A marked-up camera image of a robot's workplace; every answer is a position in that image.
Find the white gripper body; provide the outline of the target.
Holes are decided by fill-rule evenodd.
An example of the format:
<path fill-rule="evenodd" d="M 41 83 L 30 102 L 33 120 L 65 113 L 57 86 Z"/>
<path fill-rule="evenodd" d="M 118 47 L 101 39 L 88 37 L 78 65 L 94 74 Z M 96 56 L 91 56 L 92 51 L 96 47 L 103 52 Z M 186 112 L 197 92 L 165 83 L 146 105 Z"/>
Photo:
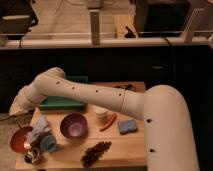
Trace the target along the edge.
<path fill-rule="evenodd" d="M 27 98 L 25 93 L 25 88 L 22 88 L 16 97 L 14 98 L 10 109 L 9 115 L 10 116 L 17 116 L 21 114 L 26 114 L 30 110 L 35 108 L 35 104 Z"/>

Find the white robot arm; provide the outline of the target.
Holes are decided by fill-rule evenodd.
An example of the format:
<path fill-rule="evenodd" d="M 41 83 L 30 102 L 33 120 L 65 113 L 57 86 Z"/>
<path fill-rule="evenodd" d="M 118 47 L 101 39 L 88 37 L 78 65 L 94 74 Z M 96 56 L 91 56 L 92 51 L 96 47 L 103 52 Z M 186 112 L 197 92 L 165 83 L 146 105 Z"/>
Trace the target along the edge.
<path fill-rule="evenodd" d="M 148 171 L 200 171 L 190 112 L 172 86 L 157 85 L 139 93 L 75 83 L 53 67 L 19 90 L 9 114 L 24 114 L 49 96 L 75 99 L 144 121 Z"/>

